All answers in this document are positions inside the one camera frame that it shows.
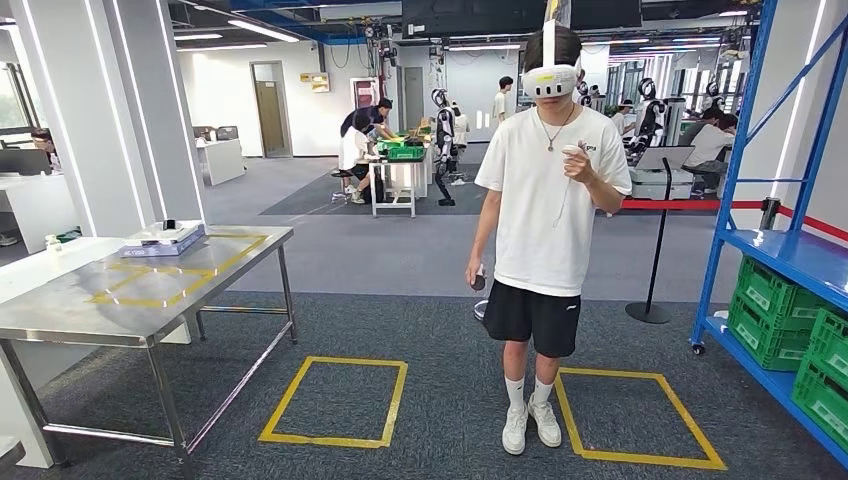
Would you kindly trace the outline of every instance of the person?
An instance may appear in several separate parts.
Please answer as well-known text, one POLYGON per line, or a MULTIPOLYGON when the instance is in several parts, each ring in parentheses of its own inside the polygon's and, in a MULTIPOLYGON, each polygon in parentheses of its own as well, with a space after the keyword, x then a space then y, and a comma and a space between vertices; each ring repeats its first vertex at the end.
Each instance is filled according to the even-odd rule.
POLYGON ((498 121, 498 125, 506 120, 506 94, 512 90, 513 83, 512 77, 503 77, 498 81, 501 89, 495 94, 495 105, 492 107, 492 117, 498 121))
POLYGON ((36 128, 30 134, 32 143, 35 148, 43 151, 47 155, 47 161, 50 162, 50 167, 54 173, 62 172, 62 163, 59 161, 59 155, 56 153, 56 145, 53 144, 53 135, 49 128, 36 128))
POLYGON ((692 145, 692 140, 695 140, 695 137, 701 132, 701 129, 704 128, 704 125, 712 125, 717 126, 718 120, 724 116, 724 112, 719 110, 718 108, 708 108, 704 110, 704 113, 701 115, 701 118, 698 122, 695 122, 694 125, 690 125, 689 128, 686 129, 680 135, 680 139, 677 144, 681 147, 688 147, 692 145))
POLYGON ((629 114, 632 110, 633 100, 628 98, 621 102, 621 105, 618 106, 618 111, 612 116, 612 123, 615 125, 615 128, 618 129, 618 134, 621 135, 622 138, 631 130, 636 128, 636 122, 631 122, 629 125, 625 125, 625 122, 627 121, 625 115, 629 114))
POLYGON ((374 125, 373 132, 375 135, 379 135, 386 140, 391 140, 397 137, 395 132, 393 132, 386 123, 386 119, 389 118, 389 112, 392 111, 392 105, 392 101, 388 98, 381 98, 380 101, 377 102, 377 105, 357 108, 345 117, 339 133, 342 137, 344 137, 350 126, 353 125, 353 119, 358 115, 364 115, 369 118, 371 120, 371 124, 374 125))
MULTIPOLYGON (((575 65, 581 42, 557 26, 555 62, 575 65)), ((524 75, 542 65, 542 32, 527 41, 524 75)), ((588 267, 595 209, 615 213, 631 192, 624 145, 605 115, 577 105, 578 75, 560 96, 539 95, 537 106, 508 118, 495 132, 475 183, 488 192, 466 267, 472 285, 489 235, 497 226, 494 282, 483 324, 504 341, 509 408, 504 449, 524 451, 528 415, 541 441, 557 447, 562 434, 548 398, 559 359, 575 350, 580 293, 588 267), (530 338, 536 350, 535 391, 523 387, 530 338)))
POLYGON ((371 129, 373 125, 368 115, 355 116, 353 125, 348 127, 342 139, 342 149, 339 153, 339 170, 348 171, 359 180, 359 185, 356 187, 345 182, 345 193, 349 194, 351 201, 357 204, 365 203, 362 191, 371 183, 371 178, 368 176, 368 162, 379 158, 370 153, 366 134, 371 129))
POLYGON ((468 125, 468 117, 462 113, 459 109, 459 105, 457 105, 456 102, 453 102, 451 107, 453 108, 453 130, 456 135, 456 139, 454 139, 454 144, 456 145, 457 150, 456 159, 459 161, 462 159, 462 154, 465 153, 465 149, 468 148, 468 132, 471 131, 471 127, 468 125))

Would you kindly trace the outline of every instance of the short black hair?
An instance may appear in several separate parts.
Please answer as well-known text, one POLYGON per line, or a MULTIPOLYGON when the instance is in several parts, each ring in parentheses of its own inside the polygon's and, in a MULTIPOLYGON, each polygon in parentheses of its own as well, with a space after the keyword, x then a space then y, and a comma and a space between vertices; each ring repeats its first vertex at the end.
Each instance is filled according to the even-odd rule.
POLYGON ((356 115, 353 117, 353 128, 360 132, 365 132, 368 125, 371 125, 371 119, 368 118, 368 115, 356 115))
MULTIPOLYGON (((583 50, 583 44, 580 42, 580 37, 571 31, 570 28, 562 25, 556 26, 554 33, 554 43, 556 48, 554 51, 554 63, 557 65, 572 65, 577 63, 580 58, 580 51, 583 50)), ((524 71, 529 72, 534 68, 542 66, 542 31, 530 35, 527 39, 527 46, 524 51, 524 71)))
POLYGON ((718 119, 718 128, 722 130, 727 130, 730 127, 735 127, 739 120, 736 118, 736 115, 731 115, 729 113, 724 114, 721 118, 718 119))

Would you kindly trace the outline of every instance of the green basket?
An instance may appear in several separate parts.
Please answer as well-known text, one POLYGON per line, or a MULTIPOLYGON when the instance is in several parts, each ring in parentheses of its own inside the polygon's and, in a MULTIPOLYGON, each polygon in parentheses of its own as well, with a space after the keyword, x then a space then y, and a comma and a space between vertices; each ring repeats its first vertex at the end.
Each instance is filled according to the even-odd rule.
POLYGON ((839 386, 821 366, 804 358, 792 401, 844 450, 848 450, 848 391, 839 386))
POLYGON ((783 278, 751 257, 742 259, 736 291, 767 314, 783 317, 788 322, 797 320, 800 324, 815 319, 819 309, 828 306, 827 302, 804 287, 783 278))
POLYGON ((747 297, 736 293, 730 304, 727 326, 752 357, 766 370, 798 370, 810 343, 814 322, 804 329, 778 325, 763 314, 747 297))
POLYGON ((848 386, 848 315, 819 310, 808 355, 840 385, 848 386))

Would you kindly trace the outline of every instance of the necklace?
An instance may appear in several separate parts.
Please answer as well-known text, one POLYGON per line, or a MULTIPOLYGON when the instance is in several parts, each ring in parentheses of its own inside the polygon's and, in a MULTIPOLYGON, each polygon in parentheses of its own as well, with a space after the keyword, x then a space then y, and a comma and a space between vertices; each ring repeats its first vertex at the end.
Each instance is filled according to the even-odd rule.
POLYGON ((565 128, 566 125, 568 125, 568 121, 571 120, 571 115, 574 113, 575 108, 576 108, 576 104, 572 103, 571 104, 571 111, 568 112, 568 116, 565 117, 565 123, 563 123, 559 127, 559 130, 557 130, 557 132, 552 137, 552 136, 548 135, 548 127, 545 126, 545 122, 542 120, 542 115, 539 114, 539 108, 536 107, 536 116, 539 117, 539 123, 542 124, 542 130, 545 131, 545 136, 548 137, 548 151, 549 152, 554 151, 554 140, 556 140, 556 137, 559 136, 559 133, 562 131, 562 129, 565 128))

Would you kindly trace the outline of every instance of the shelf board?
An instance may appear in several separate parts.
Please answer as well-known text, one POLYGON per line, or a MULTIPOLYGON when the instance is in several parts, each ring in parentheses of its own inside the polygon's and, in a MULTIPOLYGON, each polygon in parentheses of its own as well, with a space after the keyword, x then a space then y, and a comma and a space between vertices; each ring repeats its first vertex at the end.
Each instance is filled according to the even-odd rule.
POLYGON ((724 347, 724 349, 742 365, 782 406, 795 417, 801 425, 821 443, 821 445, 836 458, 843 467, 848 468, 848 452, 842 450, 827 433, 807 416, 792 401, 792 387, 795 382, 795 372, 773 372, 764 370, 756 360, 745 350, 736 338, 726 331, 726 320, 718 317, 707 317, 702 325, 705 330, 724 347))
POLYGON ((804 231, 719 230, 727 242, 848 311, 848 249, 804 231))

